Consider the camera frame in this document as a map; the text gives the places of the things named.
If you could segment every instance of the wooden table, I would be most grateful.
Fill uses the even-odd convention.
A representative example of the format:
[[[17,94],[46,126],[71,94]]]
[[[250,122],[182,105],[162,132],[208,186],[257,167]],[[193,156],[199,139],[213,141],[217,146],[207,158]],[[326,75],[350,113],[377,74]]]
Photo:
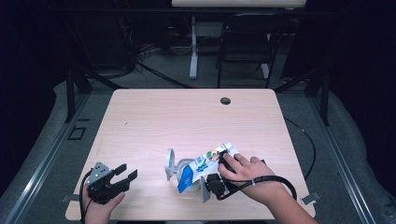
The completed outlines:
[[[224,105],[226,97],[231,103]],[[138,177],[131,182],[123,202],[112,213],[117,220],[235,220],[273,219],[269,210],[242,192],[224,201],[201,202],[200,191],[177,191],[174,175],[167,181],[166,150],[175,151],[176,162],[195,159],[231,142],[250,158],[265,159],[277,175],[287,178],[299,198],[308,195],[304,177],[271,90],[118,90],[114,91],[91,152],[76,186],[97,161],[115,169],[127,163]],[[315,215],[312,204],[303,205]],[[79,220],[78,202],[71,202],[66,217]]]

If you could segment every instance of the gray carpet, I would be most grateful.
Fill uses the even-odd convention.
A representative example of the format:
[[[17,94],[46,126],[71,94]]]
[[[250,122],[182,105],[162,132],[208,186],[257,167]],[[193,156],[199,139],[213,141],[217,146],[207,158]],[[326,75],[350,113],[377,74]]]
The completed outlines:
[[[271,88],[275,88],[282,83],[279,76],[289,46],[290,40],[286,40],[283,48],[279,50],[280,54],[276,61]],[[216,56],[211,53],[211,49],[205,51],[205,46],[201,47],[201,52],[203,53],[199,57],[198,78],[195,80],[189,79],[189,53],[175,54],[172,51],[153,50],[146,54],[149,57],[143,61],[143,64],[197,88],[216,88]],[[244,66],[230,67],[225,70],[225,76],[234,77],[244,71],[255,77],[262,75],[260,71],[248,69]],[[104,76],[112,75],[110,72],[102,74]],[[131,89],[176,88],[175,85],[152,75],[139,66],[131,74],[111,80]],[[69,195],[74,191],[112,92],[109,87],[94,79],[91,80],[91,84],[94,91],[89,96],[80,95],[77,91],[77,99],[83,103],[81,103],[74,121],[67,125],[64,124],[67,112],[65,83],[55,88],[57,102],[48,123],[37,139],[26,162],[7,192],[0,199],[1,223],[13,220],[7,219],[10,218],[8,215],[15,211],[15,204],[21,201],[21,195],[32,176],[34,176],[37,167],[39,167],[43,158],[57,146],[57,141],[61,144],[58,147],[58,153],[53,155],[50,170],[43,177],[44,182],[38,186],[39,190],[35,191],[32,200],[29,201],[30,203],[25,205],[26,209],[23,210],[25,213],[20,214],[21,218],[18,220],[21,223],[72,223],[64,217],[67,203],[61,202],[61,199],[64,195]],[[258,79],[248,81],[225,79],[223,88],[262,88],[263,84],[262,80]],[[329,224],[362,223],[360,213],[357,211],[353,200],[351,200],[346,182],[340,175],[336,162],[334,162],[332,144],[329,143],[328,136],[323,132],[320,120],[316,119],[317,110],[313,107],[316,99],[305,98],[302,93],[303,88],[304,83],[287,92],[279,93],[277,97],[285,118],[303,128],[312,138],[317,150],[312,173],[306,180],[308,189],[311,192],[316,191],[322,196],[315,204],[317,211],[315,219],[319,223]],[[313,162],[313,145],[299,127],[287,120],[285,122],[302,170],[306,174]],[[394,207],[396,201],[376,182],[375,176],[365,160],[365,146],[359,130],[342,103],[332,94],[330,97],[329,122],[337,146],[341,149],[346,163],[360,187],[361,194],[373,215],[373,220],[376,223],[396,223]],[[86,128],[81,140],[67,140],[71,132],[71,126],[74,125]]]

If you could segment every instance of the office chair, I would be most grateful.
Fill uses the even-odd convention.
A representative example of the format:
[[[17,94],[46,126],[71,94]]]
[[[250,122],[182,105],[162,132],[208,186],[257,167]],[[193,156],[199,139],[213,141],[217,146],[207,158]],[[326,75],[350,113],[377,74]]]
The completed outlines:
[[[220,88],[222,62],[269,64],[265,83],[268,88],[276,57],[277,44],[287,29],[286,18],[274,14],[238,13],[222,25],[219,55],[216,67]]]

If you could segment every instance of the black curtain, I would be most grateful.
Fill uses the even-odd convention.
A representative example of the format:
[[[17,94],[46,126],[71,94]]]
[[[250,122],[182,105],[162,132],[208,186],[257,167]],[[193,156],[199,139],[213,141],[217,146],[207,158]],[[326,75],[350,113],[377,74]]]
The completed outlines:
[[[352,26],[342,32],[344,17],[304,19],[295,36],[282,77],[299,77],[332,52],[327,70],[330,89],[357,122],[366,144],[367,161],[385,189],[396,196],[396,3],[309,0],[308,9],[354,11]],[[331,49],[339,36],[340,50]]]
[[[66,66],[35,2],[2,1],[0,10],[2,195],[50,115]]]

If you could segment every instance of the hole in table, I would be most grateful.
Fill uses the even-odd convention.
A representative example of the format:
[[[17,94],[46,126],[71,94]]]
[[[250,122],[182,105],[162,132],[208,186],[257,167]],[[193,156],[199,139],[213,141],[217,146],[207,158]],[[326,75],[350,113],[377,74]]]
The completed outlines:
[[[223,97],[220,99],[220,102],[222,105],[229,105],[231,103],[231,100],[228,97]]]

